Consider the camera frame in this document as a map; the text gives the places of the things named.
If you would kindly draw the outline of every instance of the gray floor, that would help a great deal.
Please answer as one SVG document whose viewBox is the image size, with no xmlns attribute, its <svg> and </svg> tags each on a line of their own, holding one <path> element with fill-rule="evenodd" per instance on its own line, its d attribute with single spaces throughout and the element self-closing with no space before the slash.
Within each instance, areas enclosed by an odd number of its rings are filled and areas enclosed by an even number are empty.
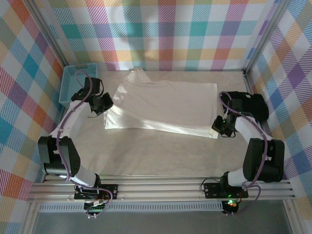
<svg viewBox="0 0 312 234">
<path fill-rule="evenodd" d="M 238 216 L 221 212 L 38 213 L 34 234 L 291 234 L 282 201 L 258 201 Z"/>
</svg>

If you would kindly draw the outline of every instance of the black mounting plate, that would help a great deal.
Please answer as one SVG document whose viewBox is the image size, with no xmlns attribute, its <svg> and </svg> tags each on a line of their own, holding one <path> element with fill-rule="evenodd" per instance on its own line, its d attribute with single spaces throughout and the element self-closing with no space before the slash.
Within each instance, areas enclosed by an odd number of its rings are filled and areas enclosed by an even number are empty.
<svg viewBox="0 0 312 234">
<path fill-rule="evenodd" d="M 118 185 L 117 184 L 100 184 L 99 188 L 108 189 L 113 194 L 113 200 L 117 199 L 118 194 Z M 75 195 L 74 200 L 98 200 L 98 199 L 109 198 L 108 193 L 99 190 L 88 190 L 88 189 L 80 189 L 78 186 L 75 186 Z"/>
<path fill-rule="evenodd" d="M 206 198 L 248 198 L 248 192 L 241 187 L 228 186 L 221 189 L 221 183 L 205 183 Z"/>
</svg>

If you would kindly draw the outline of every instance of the cable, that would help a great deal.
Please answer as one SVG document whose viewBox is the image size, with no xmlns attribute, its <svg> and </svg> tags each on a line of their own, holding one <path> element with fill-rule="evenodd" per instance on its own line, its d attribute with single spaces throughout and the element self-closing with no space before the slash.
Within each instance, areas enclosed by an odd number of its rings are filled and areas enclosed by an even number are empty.
<svg viewBox="0 0 312 234">
<path fill-rule="evenodd" d="M 230 100 L 232 100 L 232 97 L 230 96 L 230 94 L 228 92 L 220 92 L 219 94 L 219 99 L 222 103 L 223 106 L 225 106 L 229 111 L 233 112 L 233 113 L 236 113 L 240 116 L 242 116 L 244 119 L 246 119 L 249 123 L 251 123 L 258 131 L 259 133 L 261 134 L 261 136 L 263 137 L 263 140 L 264 140 L 264 153 L 263 153 L 263 157 L 262 157 L 262 160 L 261 160 L 261 163 L 260 163 L 260 166 L 259 166 L 259 169 L 254 177 L 254 179 L 252 180 L 252 182 L 249 184 L 249 185 L 243 185 L 243 188 L 244 189 L 247 189 L 247 188 L 252 188 L 253 185 L 255 184 L 255 182 L 258 180 L 260 174 L 261 174 L 261 171 L 263 169 L 263 166 L 264 166 L 264 163 L 265 163 L 265 159 L 267 157 L 267 154 L 268 154 L 268 139 L 267 137 L 265 136 L 265 133 L 263 132 L 263 130 L 252 120 L 250 120 L 247 116 L 245 116 L 244 114 L 232 109 L 231 107 L 229 107 L 227 104 L 224 103 L 224 101 L 222 100 L 221 96 L 222 94 L 225 94 L 229 97 Z"/>
<path fill-rule="evenodd" d="M 100 116 L 100 115 L 102 115 L 103 113 L 104 113 L 105 111 L 103 111 L 103 112 L 101 112 L 101 113 L 99 113 L 98 115 L 96 115 L 96 116 L 88 116 L 88 118 L 96 118 L 96 117 L 98 117 L 98 116 Z"/>
<path fill-rule="evenodd" d="M 221 135 L 223 138 L 235 138 L 236 137 L 236 133 L 235 133 L 235 131 L 233 131 L 234 132 L 234 136 L 223 136 L 223 135 Z"/>
<path fill-rule="evenodd" d="M 251 188 L 255 188 L 255 187 L 257 187 L 257 188 L 259 189 L 259 192 L 258 192 L 258 195 L 257 195 L 257 197 L 255 198 L 255 200 L 253 200 L 253 202 L 252 202 L 249 206 L 246 206 L 244 209 L 242 209 L 242 210 L 240 210 L 240 211 L 238 211 L 238 212 L 236 212 L 236 213 L 230 213 L 230 212 L 228 212 L 228 211 L 226 211 L 226 210 L 224 210 L 224 212 L 227 213 L 227 214 L 230 214 L 230 215 L 239 215 L 239 214 L 243 213 L 244 211 L 248 210 L 249 208 L 251 208 L 251 207 L 255 204 L 255 202 L 259 199 L 260 193 L 261 193 L 261 188 L 260 188 L 260 186 L 259 186 L 259 185 L 253 185 Z"/>
<path fill-rule="evenodd" d="M 214 181 L 220 183 L 220 181 L 216 180 L 215 177 L 207 177 L 207 178 L 205 178 L 205 179 L 203 180 L 203 182 L 201 182 L 200 187 L 199 187 L 200 190 L 203 191 L 203 192 L 204 192 L 204 190 L 202 189 L 202 186 L 203 186 L 204 182 L 205 182 L 207 179 L 213 179 Z"/>
<path fill-rule="evenodd" d="M 101 215 L 102 213 L 104 213 L 108 207 L 111 205 L 112 201 L 113 201 L 113 193 L 111 191 L 109 191 L 108 189 L 104 189 L 104 188 L 98 188 L 98 187 L 90 187 L 90 186 L 87 186 L 87 185 L 83 185 L 83 184 L 79 184 L 79 183 L 76 183 L 75 181 L 71 180 L 71 182 L 81 188 L 84 188 L 84 189 L 87 189 L 87 190 L 100 190 L 100 191 L 105 191 L 107 193 L 109 193 L 110 195 L 110 198 L 109 200 L 107 201 L 107 203 L 105 204 L 105 208 L 98 214 L 95 214 L 93 215 L 94 218 L 98 217 L 99 215 Z M 87 209 L 87 215 L 88 217 L 91 217 L 91 215 L 89 214 L 89 211 Z"/>
<path fill-rule="evenodd" d="M 242 202 L 242 198 L 243 198 L 243 194 L 241 192 L 239 192 L 239 195 L 240 195 L 240 200 L 239 200 L 239 204 Z"/>
<path fill-rule="evenodd" d="M 76 109 L 77 109 L 79 106 L 81 106 L 81 105 L 83 104 L 83 102 L 89 97 L 89 95 L 90 95 L 91 92 L 92 92 L 92 79 L 91 79 L 91 77 L 89 76 L 89 74 L 86 73 L 85 71 L 78 70 L 78 71 L 75 72 L 75 78 L 76 78 L 77 80 L 78 80 L 78 78 L 77 78 L 77 74 L 78 74 L 78 73 L 84 73 L 84 74 L 88 77 L 88 79 L 89 79 L 89 81 L 90 81 L 89 92 L 88 92 L 87 95 L 81 100 L 81 102 L 78 103 L 78 105 L 75 106 L 75 107 L 65 116 L 64 120 L 62 121 L 62 123 L 61 123 L 61 125 L 60 125 L 60 127 L 59 127 L 58 134 L 57 134 L 57 149 L 58 149 L 58 154 L 59 154 L 59 156 L 60 156 L 60 158 L 61 158 L 61 160 L 62 160 L 62 162 L 63 162 L 63 164 L 64 164 L 65 170 L 66 170 L 66 182 L 68 182 L 68 181 L 70 180 L 70 173 L 69 173 L 68 164 L 67 164 L 67 162 L 66 162 L 66 160 L 65 160 L 65 157 L 64 157 L 63 152 L 62 152 L 62 150 L 61 150 L 61 148 L 60 148 L 60 145 L 59 145 L 60 134 L 63 132 L 64 125 L 65 125 L 66 121 L 68 120 L 68 118 L 70 117 L 70 115 L 71 115 L 74 111 L 76 111 Z M 105 192 L 109 193 L 110 198 L 109 198 L 109 200 L 107 201 L 107 205 L 105 205 L 105 208 L 103 209 L 103 211 L 101 211 L 101 212 L 98 213 L 97 215 L 94 215 L 94 217 L 97 217 L 97 216 L 101 215 L 101 214 L 102 214 L 105 210 L 107 210 L 108 207 L 111 205 L 114 196 L 113 196 L 112 192 L 109 191 L 108 189 L 98 188 L 98 187 L 90 187 L 90 186 L 87 186 L 87 185 L 82 185 L 82 184 L 76 183 L 76 182 L 73 181 L 73 180 L 70 180 L 70 181 L 71 181 L 73 184 L 75 184 L 75 185 L 77 185 L 77 186 L 79 186 L 79 187 L 81 187 L 81 188 L 87 189 L 87 190 L 99 190 L 99 191 L 105 191 Z"/>
<path fill-rule="evenodd" d="M 60 158 L 61 158 L 61 160 L 62 160 L 62 162 L 63 162 L 63 164 L 64 164 L 64 166 L 65 166 L 65 170 L 66 170 L 66 180 L 65 180 L 65 181 L 66 181 L 66 182 L 69 181 L 69 177 L 70 177 L 69 174 L 70 174 L 70 173 L 69 173 L 69 167 L 68 167 L 67 162 L 66 162 L 66 160 L 65 160 L 65 156 L 63 155 L 63 152 L 62 152 L 62 150 L 61 150 L 61 148 L 60 148 L 60 145 L 59 145 L 59 138 L 60 138 L 61 133 L 63 132 L 64 125 L 65 125 L 65 123 L 67 122 L 67 120 L 68 120 L 68 118 L 70 117 L 70 115 L 71 115 L 73 112 L 75 112 L 75 110 L 76 110 L 79 106 L 81 106 L 81 105 L 83 104 L 83 102 L 89 97 L 89 95 L 90 95 L 91 92 L 92 92 L 92 79 L 91 79 L 91 77 L 89 76 L 89 74 L 86 73 L 85 71 L 78 70 L 78 71 L 75 72 L 75 78 L 76 78 L 77 80 L 78 80 L 78 78 L 77 78 L 77 74 L 78 74 L 78 73 L 84 73 L 84 74 L 89 78 L 89 81 L 90 81 L 89 92 L 88 92 L 87 95 L 81 100 L 81 102 L 78 103 L 78 105 L 75 106 L 75 107 L 65 116 L 64 120 L 62 121 L 62 123 L 61 123 L 61 125 L 60 125 L 60 127 L 59 127 L 58 134 L 57 134 L 57 149 L 58 149 L 59 156 L 60 156 Z"/>
<path fill-rule="evenodd" d="M 102 92 L 101 92 L 99 95 L 97 95 L 98 97 L 102 96 L 103 93 L 104 93 L 104 84 L 103 84 L 103 81 L 102 81 L 101 79 L 100 79 L 99 81 L 101 82 L 101 85 L 102 85 Z"/>
<path fill-rule="evenodd" d="M 108 196 L 108 200 L 105 202 L 105 196 L 104 196 L 104 194 L 103 194 L 103 196 L 102 196 L 102 200 L 103 200 L 103 202 L 102 202 L 102 203 L 100 203 L 99 205 L 102 205 L 102 204 L 107 203 L 107 202 L 110 200 L 110 197 Z M 90 218 L 89 210 L 90 210 L 91 208 L 98 207 L 99 205 L 97 205 L 97 206 L 91 206 L 91 207 L 88 207 L 88 208 L 87 208 L 86 215 L 88 215 L 88 218 Z"/>
</svg>

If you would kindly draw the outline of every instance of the metal frame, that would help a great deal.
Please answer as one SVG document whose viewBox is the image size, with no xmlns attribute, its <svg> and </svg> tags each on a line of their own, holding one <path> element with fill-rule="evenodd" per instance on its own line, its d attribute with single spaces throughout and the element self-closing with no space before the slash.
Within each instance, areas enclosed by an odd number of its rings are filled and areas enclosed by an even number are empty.
<svg viewBox="0 0 312 234">
<path fill-rule="evenodd" d="M 248 76 L 246 75 L 246 71 L 242 71 L 242 73 L 243 73 L 243 78 L 244 78 L 244 82 L 245 82 L 245 86 L 246 86 L 247 92 L 250 93 L 250 94 L 254 94 L 253 89 L 252 89 L 252 87 L 250 85 Z"/>
<path fill-rule="evenodd" d="M 227 199 L 206 199 L 200 184 L 204 177 L 175 177 L 175 176 L 105 176 L 101 183 L 116 183 L 118 187 L 118 197 L 113 204 L 129 204 L 139 202 L 177 202 L 182 204 L 203 202 L 216 202 Z M 262 189 L 260 200 L 283 200 L 285 204 L 293 204 L 294 192 L 288 180 L 280 183 L 259 183 Z M 30 192 L 28 201 L 27 217 L 21 234 L 31 233 L 38 210 L 42 203 L 76 203 L 74 200 L 74 185 L 66 183 L 56 176 L 46 176 L 43 183 L 35 183 Z M 257 189 L 249 189 L 249 198 L 254 200 Z M 301 227 L 292 222 L 291 227 L 294 233 L 300 234 L 295 228 Z"/>
<path fill-rule="evenodd" d="M 44 18 L 42 17 L 41 12 L 38 9 L 35 1 L 24 0 L 23 2 L 25 3 L 27 9 L 29 10 L 32 17 L 34 18 L 35 22 L 40 28 L 41 33 L 44 35 L 45 39 L 47 40 L 48 44 L 50 45 L 52 51 L 54 52 L 55 56 L 58 58 L 61 65 L 63 67 L 69 65 L 64 53 L 62 52 L 56 39 L 54 38 L 49 26 L 46 24 Z"/>
<path fill-rule="evenodd" d="M 294 234 L 308 234 L 307 226 L 295 200 L 284 200 L 285 211 Z"/>
<path fill-rule="evenodd" d="M 267 0 L 266 1 L 265 6 L 261 11 L 260 17 L 259 17 L 259 19 L 255 25 L 253 33 L 251 34 L 250 39 L 248 40 L 248 43 L 246 44 L 245 52 L 239 61 L 239 64 L 238 64 L 239 67 L 244 68 L 247 57 L 253 48 L 254 42 L 258 38 L 259 32 L 261 31 L 261 28 L 262 28 L 262 26 L 263 26 L 263 24 L 267 18 L 267 15 L 270 13 L 270 10 L 271 10 L 272 6 L 274 5 L 274 2 L 275 2 L 275 0 Z"/>
<path fill-rule="evenodd" d="M 285 11 L 287 10 L 289 4 L 292 0 L 281 0 L 276 8 L 276 11 L 274 12 L 273 17 L 269 21 L 265 32 L 263 33 L 261 40 L 259 44 L 257 45 L 252 57 L 250 58 L 247 67 L 245 69 L 246 75 L 249 75 L 257 63 L 258 59 L 261 56 L 261 53 L 263 52 L 265 46 L 267 45 L 268 41 L 271 39 L 271 36 L 273 35 L 275 29 L 278 26 L 279 21 L 281 20 L 282 16 L 284 15 Z"/>
</svg>

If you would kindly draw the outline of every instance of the plaid wallpaper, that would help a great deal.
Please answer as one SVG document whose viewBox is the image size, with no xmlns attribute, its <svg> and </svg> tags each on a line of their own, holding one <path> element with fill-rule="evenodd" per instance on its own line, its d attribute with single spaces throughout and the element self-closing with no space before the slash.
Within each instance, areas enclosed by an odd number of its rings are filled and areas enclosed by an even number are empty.
<svg viewBox="0 0 312 234">
<path fill-rule="evenodd" d="M 272 7 L 271 7 L 271 9 L 270 9 L 270 11 L 269 11 L 269 13 L 268 13 L 268 15 L 267 15 L 267 17 L 266 17 L 266 19 L 265 19 L 265 21 L 264 21 L 264 23 L 263 23 L 263 25 L 262 25 L 262 27 L 261 27 L 259 33 L 258 33 L 256 39 L 254 40 L 253 46 L 252 46 L 251 50 L 250 50 L 249 53 L 248 53 L 247 59 L 246 59 L 246 61 L 245 61 L 245 63 L 244 63 L 244 68 L 247 67 L 247 65 L 248 65 L 248 63 L 249 63 L 251 57 L 252 57 L 253 54 L 254 54 L 254 50 L 255 50 L 255 49 L 257 48 L 257 46 L 259 45 L 260 40 L 261 40 L 261 38 L 262 38 L 262 35 L 263 35 L 263 33 L 265 32 L 265 30 L 267 29 L 268 24 L 269 24 L 269 21 L 272 19 L 272 16 L 274 15 L 274 13 L 275 13 L 275 11 L 276 11 L 277 5 L 278 5 L 280 2 L 281 2 L 281 0 L 274 0 L 274 3 L 273 3 L 273 5 L 272 5 Z"/>
<path fill-rule="evenodd" d="M 286 143 L 285 174 L 312 233 L 312 0 L 292 0 L 252 72 L 268 130 Z"/>
<path fill-rule="evenodd" d="M 107 70 L 140 66 L 199 71 L 241 69 L 256 36 L 262 35 L 260 29 L 269 12 L 264 15 L 263 10 L 274 1 L 36 2 L 72 63 L 100 62 Z"/>
<path fill-rule="evenodd" d="M 14 234 L 42 176 L 37 140 L 60 118 L 63 69 L 22 0 L 0 0 L 0 29 L 0 234 Z"/>
</svg>

